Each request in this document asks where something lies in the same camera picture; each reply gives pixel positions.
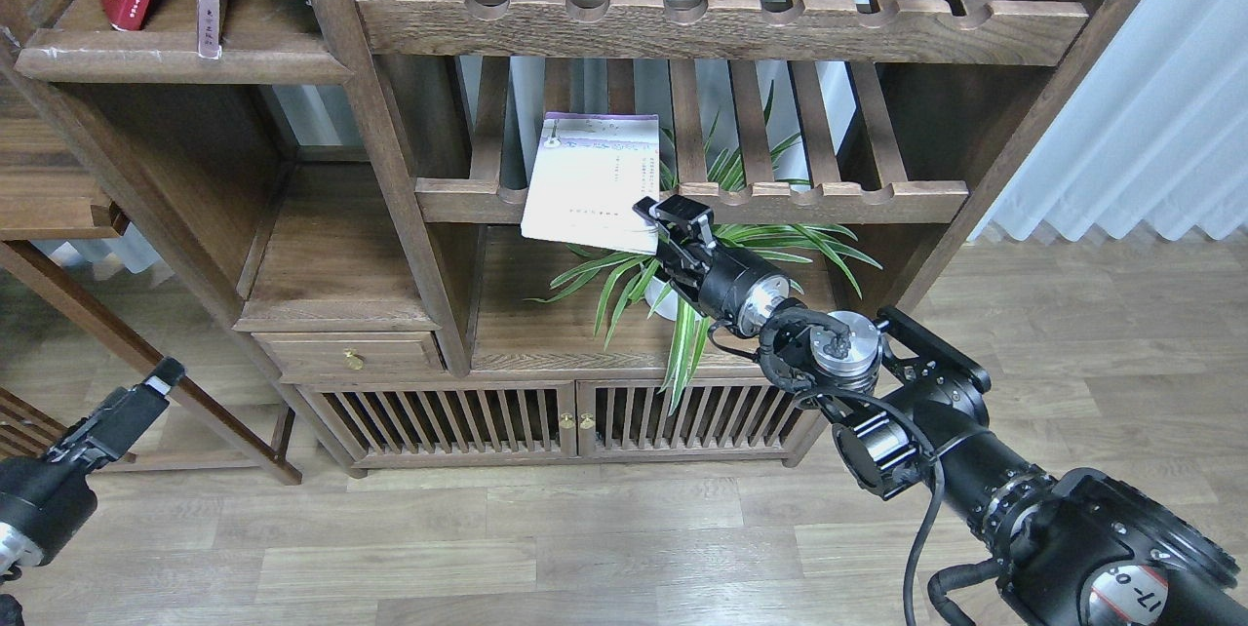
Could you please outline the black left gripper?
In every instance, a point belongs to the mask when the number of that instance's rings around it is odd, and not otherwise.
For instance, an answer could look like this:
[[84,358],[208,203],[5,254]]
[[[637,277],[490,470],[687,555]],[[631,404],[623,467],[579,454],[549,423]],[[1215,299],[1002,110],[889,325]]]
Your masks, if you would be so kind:
[[129,389],[115,389],[41,456],[1,466],[2,569],[44,567],[99,506],[86,476],[117,461],[168,408],[182,363],[165,358]]

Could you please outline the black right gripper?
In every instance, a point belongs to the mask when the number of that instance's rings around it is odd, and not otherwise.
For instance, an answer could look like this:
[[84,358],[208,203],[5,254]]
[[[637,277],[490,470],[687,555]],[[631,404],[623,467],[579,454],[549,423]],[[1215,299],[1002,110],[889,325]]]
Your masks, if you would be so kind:
[[789,276],[753,249],[718,243],[709,205],[645,196],[631,209],[656,232],[649,251],[656,252],[671,291],[701,315],[725,320],[738,337],[758,335],[792,293]]

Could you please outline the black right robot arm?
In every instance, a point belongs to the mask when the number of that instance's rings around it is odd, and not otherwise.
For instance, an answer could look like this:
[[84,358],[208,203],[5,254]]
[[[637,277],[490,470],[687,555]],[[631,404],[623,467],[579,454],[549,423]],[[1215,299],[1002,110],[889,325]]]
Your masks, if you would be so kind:
[[822,413],[860,488],[889,500],[932,493],[904,579],[914,616],[919,552],[940,505],[988,557],[927,584],[948,624],[967,625],[950,592],[993,581],[1030,625],[1243,625],[1231,599],[1234,559],[1131,485],[1094,469],[1053,478],[990,430],[991,382],[975,360],[894,307],[876,318],[807,309],[785,272],[713,234],[713,209],[673,196],[639,200],[658,229],[663,278],[740,338],[749,359],[799,408]]

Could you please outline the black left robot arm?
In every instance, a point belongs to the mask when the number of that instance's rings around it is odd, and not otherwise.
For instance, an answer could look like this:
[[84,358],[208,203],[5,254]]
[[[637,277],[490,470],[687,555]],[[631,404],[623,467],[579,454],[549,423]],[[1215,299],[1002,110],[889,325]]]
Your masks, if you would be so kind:
[[12,456],[1,465],[2,580],[22,567],[42,567],[97,509],[86,478],[125,456],[168,408],[183,367],[165,358],[134,387],[119,387],[80,418],[40,456]]

